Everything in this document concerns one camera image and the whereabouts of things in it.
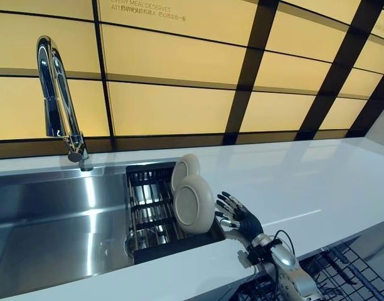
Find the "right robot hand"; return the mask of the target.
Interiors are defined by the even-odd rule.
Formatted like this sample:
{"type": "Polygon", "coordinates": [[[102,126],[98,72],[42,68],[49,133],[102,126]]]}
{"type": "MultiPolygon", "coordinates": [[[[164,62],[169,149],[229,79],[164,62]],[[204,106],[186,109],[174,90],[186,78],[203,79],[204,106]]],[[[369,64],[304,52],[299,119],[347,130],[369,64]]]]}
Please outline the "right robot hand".
{"type": "Polygon", "coordinates": [[[264,233],[260,221],[235,196],[222,191],[217,194],[216,205],[221,209],[215,212],[219,223],[237,230],[253,247],[259,245],[258,238],[264,233]]]}

